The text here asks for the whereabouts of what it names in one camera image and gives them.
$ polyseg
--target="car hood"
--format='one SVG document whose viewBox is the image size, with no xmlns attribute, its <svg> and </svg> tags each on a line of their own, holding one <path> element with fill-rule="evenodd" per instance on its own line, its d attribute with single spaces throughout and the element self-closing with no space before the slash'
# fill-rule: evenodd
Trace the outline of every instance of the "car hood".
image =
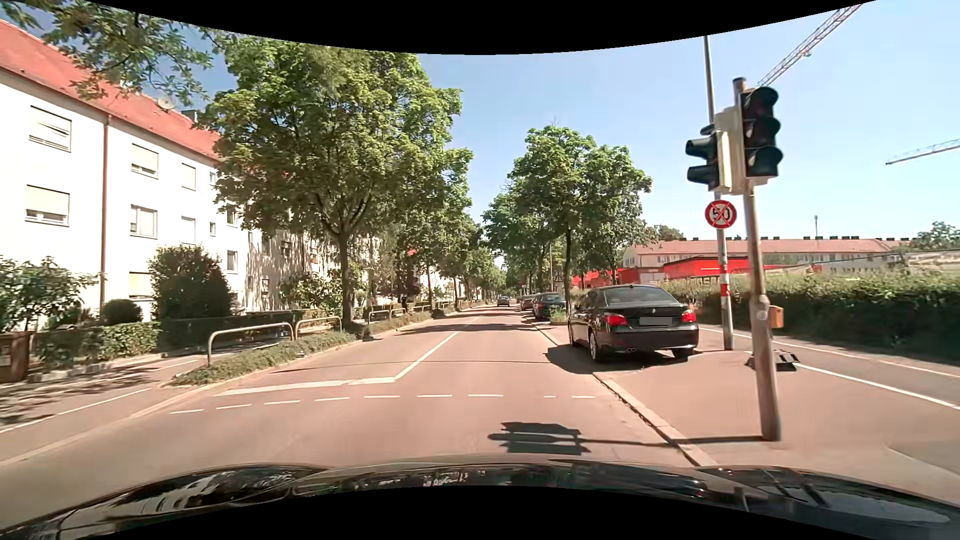
<svg viewBox="0 0 960 540">
<path fill-rule="evenodd" d="M 209 469 L 107 495 L 0 536 L 49 538 L 69 531 L 79 539 L 281 499 L 448 485 L 615 491 L 739 509 L 868 538 L 960 538 L 960 506 L 859 480 L 783 467 L 685 468 L 545 454 L 439 456 L 345 468 Z"/>
</svg>

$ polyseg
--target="blue sky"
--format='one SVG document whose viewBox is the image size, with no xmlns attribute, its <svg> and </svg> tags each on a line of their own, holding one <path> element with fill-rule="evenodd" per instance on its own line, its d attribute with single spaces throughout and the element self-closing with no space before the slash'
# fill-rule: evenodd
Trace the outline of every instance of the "blue sky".
<svg viewBox="0 0 960 540">
<path fill-rule="evenodd" d="M 711 37 L 717 108 L 732 104 L 732 79 L 748 84 L 800 44 L 829 12 Z M 896 154 L 960 137 L 955 21 L 960 2 L 884 0 L 862 7 L 773 83 L 780 93 L 780 176 L 757 190 L 760 233 L 913 236 L 939 220 L 960 225 L 960 150 L 895 165 Z M 712 237 L 712 199 L 686 181 L 702 163 L 684 144 L 708 123 L 703 43 L 683 39 L 620 49 L 519 56 L 420 55 L 435 86 L 463 92 L 454 144 L 470 165 L 475 219 L 523 154 L 530 128 L 554 120 L 601 144 L 626 145 L 654 179 L 644 198 L 651 224 Z M 210 90 L 232 77 L 199 74 Z M 738 209 L 740 197 L 732 197 Z M 741 220 L 730 234 L 745 234 Z"/>
</svg>

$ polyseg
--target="sign pole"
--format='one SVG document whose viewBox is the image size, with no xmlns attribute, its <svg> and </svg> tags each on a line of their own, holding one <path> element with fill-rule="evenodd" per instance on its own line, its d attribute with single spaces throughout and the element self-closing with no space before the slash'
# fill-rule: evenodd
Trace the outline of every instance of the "sign pole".
<svg viewBox="0 0 960 540">
<path fill-rule="evenodd" d="M 710 36 L 704 36 L 704 65 L 707 68 L 707 110 L 709 123 L 713 123 L 713 71 L 710 67 Z M 713 192 L 713 200 L 720 200 L 720 193 Z M 717 262 L 720 266 L 720 316 L 723 326 L 723 349 L 733 350 L 733 307 L 730 303 L 730 274 L 727 265 L 727 237 L 723 229 L 717 229 Z"/>
<path fill-rule="evenodd" d="M 746 81 L 742 77 L 733 80 L 733 102 L 738 108 L 742 103 L 740 94 L 745 90 Z M 763 275 L 763 251 L 760 248 L 756 220 L 756 195 L 754 181 L 750 178 L 745 178 L 744 181 L 746 192 L 743 195 L 743 210 L 747 219 L 747 248 L 753 281 L 750 294 L 750 330 L 754 345 L 756 396 L 760 407 L 760 434 L 765 441 L 779 441 L 782 433 L 780 404 L 777 399 L 777 371 L 774 365 L 773 337 L 770 333 L 770 299 L 767 298 L 767 285 Z"/>
</svg>

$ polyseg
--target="end of speed limit sign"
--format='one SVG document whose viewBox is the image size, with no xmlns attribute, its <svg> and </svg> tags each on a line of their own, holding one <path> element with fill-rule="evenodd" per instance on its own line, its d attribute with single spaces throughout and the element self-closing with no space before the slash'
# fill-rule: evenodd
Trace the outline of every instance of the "end of speed limit sign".
<svg viewBox="0 0 960 540">
<path fill-rule="evenodd" d="M 707 223 L 714 229 L 726 229 L 736 223 L 736 209 L 730 201 L 710 201 L 706 215 Z"/>
</svg>

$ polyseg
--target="parked car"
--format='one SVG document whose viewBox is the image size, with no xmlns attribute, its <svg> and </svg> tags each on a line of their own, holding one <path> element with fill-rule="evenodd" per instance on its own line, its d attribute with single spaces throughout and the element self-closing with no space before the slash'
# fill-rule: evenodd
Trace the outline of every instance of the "parked car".
<svg viewBox="0 0 960 540">
<path fill-rule="evenodd" d="M 586 344 L 590 357 L 669 349 L 687 358 L 700 340 L 697 315 L 654 285 L 626 284 L 593 288 L 574 307 L 566 324 L 570 344 Z"/>
<path fill-rule="evenodd" d="M 534 319 L 545 321 L 550 318 L 550 309 L 561 307 L 566 309 L 564 295 L 559 292 L 544 292 L 534 299 Z"/>
</svg>

